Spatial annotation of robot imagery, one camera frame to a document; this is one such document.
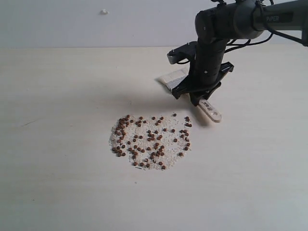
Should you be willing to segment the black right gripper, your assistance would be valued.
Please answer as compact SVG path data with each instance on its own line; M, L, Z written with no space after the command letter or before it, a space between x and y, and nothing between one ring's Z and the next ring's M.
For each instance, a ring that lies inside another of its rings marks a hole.
M222 63L214 83L205 85L200 80L193 80L189 74L172 91L172 95L178 99L183 94L190 94L190 101L194 106L198 106L201 99L209 99L213 92L221 86L222 79L234 69L230 62Z

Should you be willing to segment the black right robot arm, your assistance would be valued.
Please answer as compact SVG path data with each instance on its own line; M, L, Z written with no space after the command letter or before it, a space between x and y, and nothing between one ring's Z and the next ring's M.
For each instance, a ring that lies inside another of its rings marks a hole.
M234 66L224 63L225 53L250 46L251 40L264 31L308 45L308 2L295 0L264 5L261 0L237 0L227 4L220 0L216 7L200 11L195 17L197 41L171 50L170 64L189 63L188 75L172 87L178 99L189 94L195 106L209 99L221 86L222 79Z

